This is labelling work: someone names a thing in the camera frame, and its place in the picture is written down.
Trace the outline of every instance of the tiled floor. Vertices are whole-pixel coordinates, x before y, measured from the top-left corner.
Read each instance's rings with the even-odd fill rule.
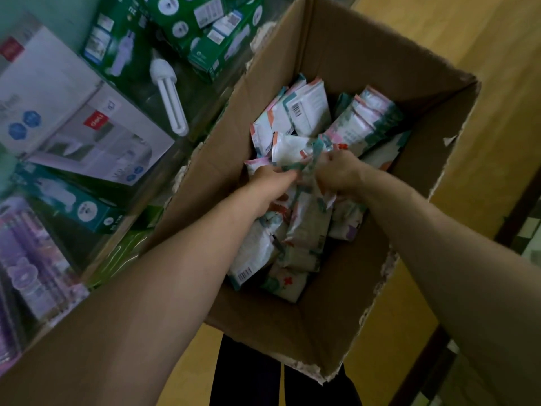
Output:
[[[483,81],[433,202],[494,236],[541,160],[541,0],[359,0],[354,7]],[[435,326],[399,265],[346,359],[364,404],[389,402]],[[199,330],[159,406],[208,404],[220,339],[208,326]]]

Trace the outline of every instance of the deli logo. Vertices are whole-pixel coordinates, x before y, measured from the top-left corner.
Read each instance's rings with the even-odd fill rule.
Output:
[[[10,63],[15,61],[23,51],[24,47],[22,44],[13,37],[9,37],[2,45],[0,45],[0,55]]]
[[[109,117],[107,115],[99,111],[94,111],[94,113],[84,122],[84,125],[98,131],[98,129],[103,127],[107,121],[109,121]]]

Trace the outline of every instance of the forearm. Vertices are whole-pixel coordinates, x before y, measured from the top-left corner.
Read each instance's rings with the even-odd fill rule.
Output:
[[[3,404],[155,404],[258,207],[236,191],[92,293],[0,380]]]
[[[359,183],[358,195],[462,350],[507,400],[531,398],[541,372],[539,269],[389,174],[364,169]]]

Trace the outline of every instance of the open cardboard box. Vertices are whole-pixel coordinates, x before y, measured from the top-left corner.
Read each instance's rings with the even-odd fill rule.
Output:
[[[193,156],[147,248],[186,227],[239,184],[253,157],[249,125],[283,85],[320,76],[331,97],[372,85],[405,112],[413,133],[393,174],[429,197],[479,94],[471,75],[332,0],[296,0],[236,84],[225,112]],[[321,272],[296,305],[224,283],[206,322],[319,382],[337,373],[396,264],[369,215],[353,243],[328,242]]]

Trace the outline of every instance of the leg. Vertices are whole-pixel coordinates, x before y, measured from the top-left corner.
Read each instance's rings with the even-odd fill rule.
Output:
[[[280,362],[223,335],[210,406],[278,406]]]
[[[341,406],[362,406],[355,385],[348,376],[343,365],[337,376],[328,383],[320,385],[314,379],[297,372],[288,366],[284,367],[284,384],[286,405],[311,406],[340,404]]]

